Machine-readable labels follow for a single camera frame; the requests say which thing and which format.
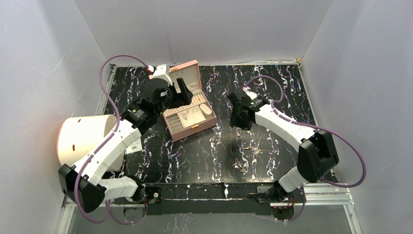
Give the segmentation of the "pink jewelry box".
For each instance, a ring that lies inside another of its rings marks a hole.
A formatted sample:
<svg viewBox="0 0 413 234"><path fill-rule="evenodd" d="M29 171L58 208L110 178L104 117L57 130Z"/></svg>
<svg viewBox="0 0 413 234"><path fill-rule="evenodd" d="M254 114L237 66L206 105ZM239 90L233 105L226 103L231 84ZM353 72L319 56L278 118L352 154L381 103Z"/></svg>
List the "pink jewelry box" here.
<svg viewBox="0 0 413 234"><path fill-rule="evenodd" d="M183 78L187 88L193 93L190 105L163 112L172 140L178 141L215 126L217 117L203 92L198 61L192 60L169 68L169 76L178 93L180 89L177 78Z"/></svg>

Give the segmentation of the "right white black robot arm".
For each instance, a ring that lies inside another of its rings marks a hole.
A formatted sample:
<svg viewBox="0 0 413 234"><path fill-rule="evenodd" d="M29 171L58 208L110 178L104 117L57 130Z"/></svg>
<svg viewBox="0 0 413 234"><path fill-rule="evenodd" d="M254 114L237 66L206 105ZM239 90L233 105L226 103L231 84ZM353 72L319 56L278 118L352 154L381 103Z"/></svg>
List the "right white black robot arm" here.
<svg viewBox="0 0 413 234"><path fill-rule="evenodd" d="M296 123L279 112L269 100L246 88L229 94L228 99L232 106L230 127L250 130L253 124L258 124L281 137L298 153L296 166L267 191L258 192L259 197L286 202L296 189L320 181L338 165L339 157L331 133Z"/></svg>

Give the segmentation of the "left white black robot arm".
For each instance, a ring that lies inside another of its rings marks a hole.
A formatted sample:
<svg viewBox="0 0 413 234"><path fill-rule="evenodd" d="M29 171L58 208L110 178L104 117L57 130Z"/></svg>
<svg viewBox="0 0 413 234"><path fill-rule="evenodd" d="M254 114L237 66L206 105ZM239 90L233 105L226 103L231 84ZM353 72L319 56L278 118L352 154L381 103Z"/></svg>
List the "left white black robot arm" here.
<svg viewBox="0 0 413 234"><path fill-rule="evenodd" d="M62 191L84 214L107 200L128 197L139 203L145 199L145 183L135 176L103 179L116 158L153 125L167 109L189 105L193 93L183 78L166 81L152 78L123 113L107 136L73 165L58 170Z"/></svg>

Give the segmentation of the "gold pendant jewelry cluster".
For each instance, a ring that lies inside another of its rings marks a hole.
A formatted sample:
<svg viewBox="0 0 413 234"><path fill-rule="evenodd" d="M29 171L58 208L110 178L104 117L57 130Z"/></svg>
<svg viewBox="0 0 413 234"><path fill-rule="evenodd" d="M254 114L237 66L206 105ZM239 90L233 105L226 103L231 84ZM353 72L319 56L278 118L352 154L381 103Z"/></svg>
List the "gold pendant jewelry cluster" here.
<svg viewBox="0 0 413 234"><path fill-rule="evenodd" d="M235 169L238 169L243 175L245 175L245 174L248 172L248 170L244 167L244 165L243 165L243 163L242 163L241 161L236 161L236 162L233 164L233 167L234 167Z"/></svg>

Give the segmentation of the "white cylindrical bucket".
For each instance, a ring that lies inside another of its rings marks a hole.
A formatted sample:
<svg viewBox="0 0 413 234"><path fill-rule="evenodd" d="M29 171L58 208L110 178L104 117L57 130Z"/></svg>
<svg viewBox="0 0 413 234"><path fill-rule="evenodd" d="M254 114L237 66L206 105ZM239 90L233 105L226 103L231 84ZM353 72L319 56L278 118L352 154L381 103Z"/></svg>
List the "white cylindrical bucket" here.
<svg viewBox="0 0 413 234"><path fill-rule="evenodd" d="M61 165L72 166L104 140L116 125L113 115L71 117L59 130L56 150Z"/></svg>

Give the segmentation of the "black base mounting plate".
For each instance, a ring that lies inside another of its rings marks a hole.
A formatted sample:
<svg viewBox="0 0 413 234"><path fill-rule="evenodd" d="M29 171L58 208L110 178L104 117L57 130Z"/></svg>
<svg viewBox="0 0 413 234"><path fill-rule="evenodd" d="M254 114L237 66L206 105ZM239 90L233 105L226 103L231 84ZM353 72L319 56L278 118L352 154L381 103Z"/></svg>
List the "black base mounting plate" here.
<svg viewBox="0 0 413 234"><path fill-rule="evenodd" d="M295 216L295 206L306 202L303 191L290 193L273 182L258 183L148 183L141 197L117 198L115 204L141 205L148 215L256 214L278 220Z"/></svg>

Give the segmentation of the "aluminium frame rail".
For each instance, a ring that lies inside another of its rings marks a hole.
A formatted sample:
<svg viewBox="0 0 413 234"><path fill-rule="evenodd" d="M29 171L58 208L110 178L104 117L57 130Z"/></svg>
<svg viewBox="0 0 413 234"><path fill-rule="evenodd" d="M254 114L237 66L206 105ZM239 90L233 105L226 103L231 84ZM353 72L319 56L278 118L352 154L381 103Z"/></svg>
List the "aluminium frame rail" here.
<svg viewBox="0 0 413 234"><path fill-rule="evenodd" d="M306 202L295 206L295 216L278 220L256 214L148 215L141 205L111 205L113 216L94 224L66 200L58 224L59 234L359 234L355 204L346 188L326 183L308 184Z"/></svg>

